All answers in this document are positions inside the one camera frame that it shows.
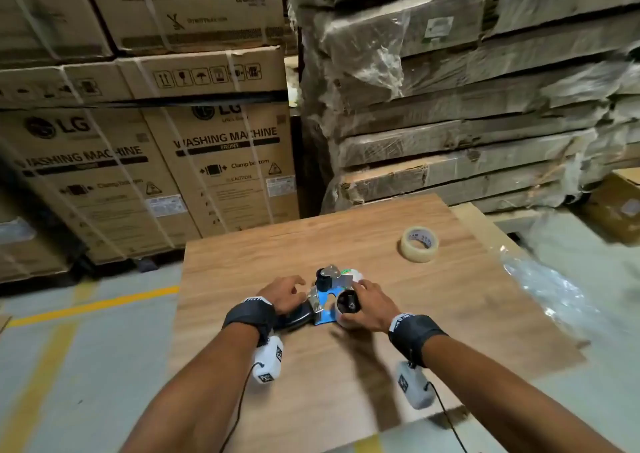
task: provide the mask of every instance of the wooden table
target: wooden table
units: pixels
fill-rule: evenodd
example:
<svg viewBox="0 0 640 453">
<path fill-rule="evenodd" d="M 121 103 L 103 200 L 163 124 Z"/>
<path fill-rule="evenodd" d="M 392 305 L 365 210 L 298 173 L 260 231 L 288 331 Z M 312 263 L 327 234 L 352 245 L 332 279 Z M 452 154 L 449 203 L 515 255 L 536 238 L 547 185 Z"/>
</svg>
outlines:
<svg viewBox="0 0 640 453">
<path fill-rule="evenodd" d="M 397 253 L 397 241 L 413 225 L 439 236 L 434 261 L 411 263 Z M 401 310 L 429 314 L 451 336 L 527 379 L 583 360 L 499 261 L 438 197 L 427 195 L 190 242 L 172 372 L 215 336 L 243 298 L 276 276 L 300 274 L 310 281 L 330 263 L 358 269 Z M 327 324 L 282 337 L 282 375 L 268 386 L 250 382 L 230 450 L 320 453 L 438 412 L 439 406 L 409 406 L 392 380 L 401 356 L 385 335 L 343 332 Z M 427 373 L 447 408 L 460 404 Z"/>
</svg>

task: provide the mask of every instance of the gray floor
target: gray floor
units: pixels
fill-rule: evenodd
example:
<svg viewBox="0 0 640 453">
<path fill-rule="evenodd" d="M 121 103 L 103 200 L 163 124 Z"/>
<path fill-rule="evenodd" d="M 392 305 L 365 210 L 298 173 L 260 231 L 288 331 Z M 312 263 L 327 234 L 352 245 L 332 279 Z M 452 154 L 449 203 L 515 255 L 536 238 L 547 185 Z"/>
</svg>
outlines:
<svg viewBox="0 0 640 453">
<path fill-rule="evenodd" d="M 640 451 L 640 247 L 606 244 L 568 213 L 534 227 L 525 243 L 584 291 L 598 309 L 573 314 L 570 331 L 591 341 L 589 362 L 535 383 L 628 452 Z M 5 299 L 29 317 L 177 285 L 181 265 Z M 165 381 L 174 294 L 8 328 L 0 337 L 0 453 L 115 452 Z M 458 426 L 471 451 L 500 446 L 474 419 Z M 457 452 L 450 431 L 419 421 L 351 453 Z"/>
</svg>

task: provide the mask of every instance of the black wristband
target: black wristband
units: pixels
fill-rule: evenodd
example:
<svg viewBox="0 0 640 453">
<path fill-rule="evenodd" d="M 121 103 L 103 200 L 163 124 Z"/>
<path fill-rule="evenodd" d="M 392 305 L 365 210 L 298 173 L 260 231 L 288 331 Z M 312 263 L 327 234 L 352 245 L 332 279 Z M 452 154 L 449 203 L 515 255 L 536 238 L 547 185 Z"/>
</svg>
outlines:
<svg viewBox="0 0 640 453">
<path fill-rule="evenodd" d="M 267 343 L 278 316 L 273 305 L 261 296 L 252 296 L 237 304 L 227 313 L 222 328 L 231 323 L 244 323 L 257 328 L 260 333 L 258 347 Z"/>
<path fill-rule="evenodd" d="M 422 361 L 422 346 L 435 335 L 446 335 L 427 315 L 402 313 L 391 322 L 389 340 L 409 362 L 427 367 Z"/>
</svg>

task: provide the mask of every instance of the hand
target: hand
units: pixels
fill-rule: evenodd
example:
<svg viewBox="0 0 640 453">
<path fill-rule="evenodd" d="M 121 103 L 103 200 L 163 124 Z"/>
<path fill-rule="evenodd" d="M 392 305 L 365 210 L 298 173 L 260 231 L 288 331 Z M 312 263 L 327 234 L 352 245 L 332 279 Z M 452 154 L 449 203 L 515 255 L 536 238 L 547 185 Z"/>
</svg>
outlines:
<svg viewBox="0 0 640 453">
<path fill-rule="evenodd" d="M 298 293 L 296 285 L 304 285 L 306 281 L 300 276 L 287 276 L 287 278 L 276 278 L 269 285 L 258 293 L 271 302 L 278 315 L 286 315 L 298 308 L 307 300 L 307 294 Z"/>
<path fill-rule="evenodd" d="M 393 319 L 400 314 L 396 304 L 377 283 L 362 279 L 360 283 L 353 282 L 353 289 L 358 295 L 362 310 L 358 313 L 343 313 L 341 320 L 354 322 L 371 330 L 389 333 Z"/>
</svg>

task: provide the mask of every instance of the wire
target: wire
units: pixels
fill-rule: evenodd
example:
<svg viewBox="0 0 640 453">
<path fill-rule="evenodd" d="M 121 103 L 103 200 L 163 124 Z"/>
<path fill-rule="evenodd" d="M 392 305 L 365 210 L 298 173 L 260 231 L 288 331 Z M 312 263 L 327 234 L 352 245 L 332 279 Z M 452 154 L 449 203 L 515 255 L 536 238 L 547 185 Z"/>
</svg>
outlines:
<svg viewBox="0 0 640 453">
<path fill-rule="evenodd" d="M 456 427 L 453 426 L 453 421 L 451 420 L 451 418 L 449 417 L 449 414 L 447 412 L 447 410 L 444 407 L 444 404 L 440 398 L 440 394 L 438 394 L 438 390 L 436 389 L 436 386 L 433 385 L 432 382 L 427 383 L 427 387 L 425 388 L 425 390 L 429 387 L 433 387 L 433 391 L 436 393 L 436 397 L 438 398 L 438 402 L 440 403 L 440 406 L 442 407 L 442 412 L 444 413 L 444 416 L 447 418 L 447 421 L 449 421 L 449 424 L 451 425 L 451 430 L 453 431 L 453 434 L 456 435 L 456 439 L 458 440 L 458 442 L 460 443 L 460 448 L 462 448 L 462 451 L 464 451 L 465 453 L 468 453 L 467 449 L 465 448 L 464 444 L 462 444 L 462 440 L 460 440 L 460 437 L 458 436 L 458 432 L 456 431 Z"/>
<path fill-rule="evenodd" d="M 238 402 L 238 416 L 236 417 L 236 422 L 234 423 L 233 427 L 231 428 L 231 431 L 229 431 L 229 434 L 227 435 L 227 439 L 225 440 L 224 443 L 222 443 L 222 447 L 220 448 L 220 453 L 222 453 L 225 450 L 225 448 L 227 447 L 227 443 L 231 439 L 231 435 L 234 433 L 234 431 L 236 430 L 236 427 L 238 426 L 238 423 L 240 422 L 240 409 L 242 408 L 242 400 L 244 398 L 244 391 L 246 389 L 247 382 L 249 382 L 249 377 L 251 377 L 251 372 L 252 372 L 253 368 L 256 365 L 259 365 L 260 367 L 264 367 L 263 363 L 256 362 L 249 369 L 249 373 L 246 375 L 246 379 L 244 380 L 244 386 L 242 387 L 242 394 L 240 394 L 240 401 Z"/>
</svg>

